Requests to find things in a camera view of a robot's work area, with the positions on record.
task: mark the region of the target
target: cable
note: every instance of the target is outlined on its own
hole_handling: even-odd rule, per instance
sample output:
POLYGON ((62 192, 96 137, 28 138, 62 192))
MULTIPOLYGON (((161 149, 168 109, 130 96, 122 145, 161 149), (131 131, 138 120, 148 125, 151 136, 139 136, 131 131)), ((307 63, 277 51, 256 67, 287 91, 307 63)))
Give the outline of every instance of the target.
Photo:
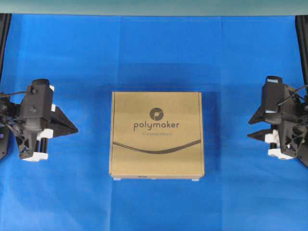
POLYGON ((19 91, 19 92, 14 92, 14 93, 10 93, 10 94, 0 94, 0 98, 12 96, 12 95, 18 95, 18 94, 33 94, 33 93, 31 93, 29 91, 19 91))
POLYGON ((300 88, 296 89, 289 97, 287 97, 284 101, 282 101, 281 103, 277 104, 278 106, 283 105, 285 102, 287 102, 290 98, 292 98, 299 90, 302 90, 303 88, 307 88, 307 85, 301 86, 300 88))

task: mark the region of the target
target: black wave graphic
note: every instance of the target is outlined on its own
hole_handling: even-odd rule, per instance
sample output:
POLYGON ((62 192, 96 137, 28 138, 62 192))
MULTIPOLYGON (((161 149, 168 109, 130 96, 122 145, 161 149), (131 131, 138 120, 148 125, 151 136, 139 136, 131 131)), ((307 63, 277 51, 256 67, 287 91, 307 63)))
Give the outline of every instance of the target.
POLYGON ((167 154, 167 153, 176 152, 178 150, 188 148, 190 146, 201 143, 201 140, 193 141, 193 142, 187 143, 187 144, 182 145, 182 146, 178 146, 178 147, 175 147, 175 148, 169 148, 169 149, 165 149, 165 150, 160 150, 160 151, 148 151, 148 150, 133 148, 133 147, 129 147, 127 145, 124 145, 124 144, 121 144, 121 143, 118 143, 118 142, 115 142, 115 141, 113 143, 114 143, 114 145, 117 145, 117 146, 120 146, 120 147, 123 147, 123 148, 127 148, 127 149, 130 149, 130 150, 136 151, 136 152, 142 152, 142 153, 148 153, 148 154, 167 154))

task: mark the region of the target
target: polymaker logo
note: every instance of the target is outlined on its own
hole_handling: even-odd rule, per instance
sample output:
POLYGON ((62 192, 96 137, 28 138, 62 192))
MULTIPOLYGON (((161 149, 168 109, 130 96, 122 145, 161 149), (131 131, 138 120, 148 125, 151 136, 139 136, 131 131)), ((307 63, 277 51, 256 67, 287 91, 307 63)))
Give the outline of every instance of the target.
POLYGON ((161 120, 164 117, 164 112, 162 109, 155 107, 150 111, 150 117, 152 120, 161 120))

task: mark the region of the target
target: blue backdrop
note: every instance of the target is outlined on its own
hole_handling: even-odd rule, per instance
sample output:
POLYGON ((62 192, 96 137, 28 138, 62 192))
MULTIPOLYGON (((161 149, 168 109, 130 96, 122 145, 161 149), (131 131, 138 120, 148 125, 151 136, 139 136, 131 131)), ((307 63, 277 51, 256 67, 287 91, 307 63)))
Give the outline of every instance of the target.
POLYGON ((48 78, 79 133, 38 163, 11 137, 0 230, 307 230, 308 169, 246 137, 268 127, 247 123, 267 75, 303 84, 294 17, 13 15, 1 90, 48 78), (112 181, 113 90, 203 92, 206 176, 112 181))

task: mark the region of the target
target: robotic arm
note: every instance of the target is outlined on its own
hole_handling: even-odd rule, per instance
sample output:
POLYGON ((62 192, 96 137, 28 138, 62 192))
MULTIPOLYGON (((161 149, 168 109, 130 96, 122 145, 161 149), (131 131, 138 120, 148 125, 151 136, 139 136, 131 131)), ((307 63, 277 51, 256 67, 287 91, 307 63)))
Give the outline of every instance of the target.
POLYGON ((47 79, 37 79, 27 91, 17 92, 25 94, 20 104, 10 102, 12 94, 0 94, 0 159, 6 155, 9 130, 16 137, 19 158, 26 161, 48 159, 48 139, 78 132, 52 104, 53 92, 54 86, 47 79))
POLYGON ((308 103, 282 79, 268 76, 262 89, 262 103, 249 124, 267 122, 270 129, 248 137, 269 143, 268 155, 281 160, 299 158, 308 167, 308 103))

